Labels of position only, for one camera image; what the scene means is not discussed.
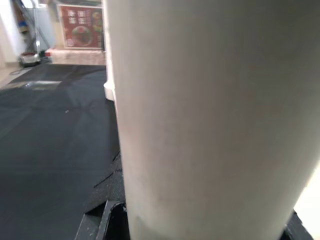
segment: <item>black rubber flooring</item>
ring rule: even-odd
[[[120,150],[104,66],[35,67],[0,89],[0,239],[73,240]]]

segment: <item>white pillar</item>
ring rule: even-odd
[[[108,0],[132,240],[277,240],[320,153],[320,2]]]

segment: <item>white column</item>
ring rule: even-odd
[[[320,2],[108,0],[132,240],[277,240],[320,153]]]

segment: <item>white wall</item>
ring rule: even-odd
[[[0,47],[5,62],[17,62],[17,57],[25,51],[26,44],[17,27],[11,0],[0,1],[0,19]]]

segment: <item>food poster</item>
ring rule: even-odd
[[[64,46],[67,49],[100,49],[102,47],[102,8],[59,5]]]

